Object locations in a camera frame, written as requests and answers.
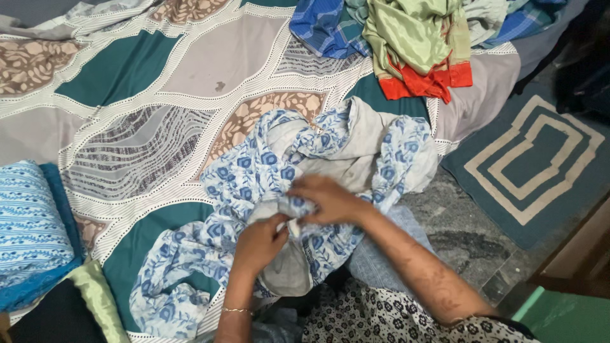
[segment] woman's right hand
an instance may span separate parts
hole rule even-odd
[[[287,194],[316,203],[318,211],[302,217],[302,223],[362,225],[365,216],[376,211],[371,203],[353,195],[333,179],[318,174],[295,180]]]

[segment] marble floor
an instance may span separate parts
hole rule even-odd
[[[569,234],[558,229],[534,248],[522,250],[440,166],[423,193],[407,194],[399,203],[409,206],[439,257],[494,306]]]

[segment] black floral print clothing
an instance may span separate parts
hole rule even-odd
[[[368,287],[353,278],[345,287],[339,296],[329,287],[322,290],[320,305],[307,317],[303,342],[540,343],[485,317],[442,327],[406,294]]]

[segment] teal rug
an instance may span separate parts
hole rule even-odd
[[[530,84],[443,168],[519,247],[575,228],[610,189],[610,122],[559,115],[550,92]]]

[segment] bangle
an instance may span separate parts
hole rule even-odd
[[[247,312],[251,316],[254,315],[254,312],[248,310],[247,308],[237,309],[237,308],[226,308],[226,307],[223,306],[223,308],[220,311],[221,312]]]

